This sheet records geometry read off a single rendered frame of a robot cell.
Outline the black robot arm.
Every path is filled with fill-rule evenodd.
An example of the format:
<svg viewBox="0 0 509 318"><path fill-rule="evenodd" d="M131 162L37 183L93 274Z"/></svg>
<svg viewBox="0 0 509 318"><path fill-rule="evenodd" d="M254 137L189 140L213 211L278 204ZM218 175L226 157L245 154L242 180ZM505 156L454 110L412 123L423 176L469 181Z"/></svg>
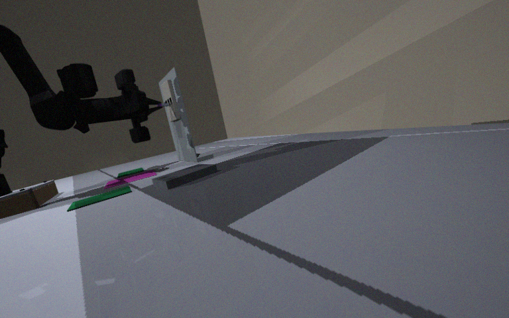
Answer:
<svg viewBox="0 0 509 318"><path fill-rule="evenodd" d="M0 52L28 93L30 108L42 127L66 130L74 126L87 133L88 124L107 122L108 110L102 98L81 99L99 91L90 65L70 64L56 70L64 91L55 94L21 41L15 32L0 25ZM133 119L149 110L146 93L139 91L136 84L120 86L122 95L113 98L114 103L119 103L119 117Z"/></svg>

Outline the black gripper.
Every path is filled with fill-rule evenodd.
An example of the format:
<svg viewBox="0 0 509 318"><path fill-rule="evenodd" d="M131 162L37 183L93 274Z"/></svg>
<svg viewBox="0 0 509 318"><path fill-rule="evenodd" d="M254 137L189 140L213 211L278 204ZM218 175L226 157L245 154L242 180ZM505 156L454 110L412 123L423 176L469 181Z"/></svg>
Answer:
<svg viewBox="0 0 509 318"><path fill-rule="evenodd" d="M135 77L134 77L134 73L132 70L127 70L127 69L124 69L124 70L121 70L120 72L118 72L116 75L115 75L115 82L117 84L117 89L121 90L121 84L123 83L135 83ZM114 103L113 101L113 97L109 97L109 98L102 98L104 100L104 102L106 103L106 107L107 107L107 110L108 110L108 120L107 122L109 121L120 121L120 120L126 120L128 118L125 118L125 117L119 117L117 115L117 111L120 111L120 107L119 107L119 103ZM147 98L146 97L146 100L147 100L147 103L149 105L157 105L157 104L160 104L161 102L159 101L156 101L156 100L153 100L153 99L150 99L150 98ZM150 140L150 132L149 132L149 129L147 127L142 127L141 126L141 123L142 122L145 122L145 121L148 121L148 116L161 109L162 107L154 107L154 108L151 108L149 109L148 111L145 111L145 112L142 112L142 113L139 113L139 117L137 118L133 118L131 119L132 121L132 125L133 125L133 129L130 129L130 136L131 136L131 140L132 142L134 143L137 143L137 142L143 142L143 141L147 141L147 140Z"/></svg>

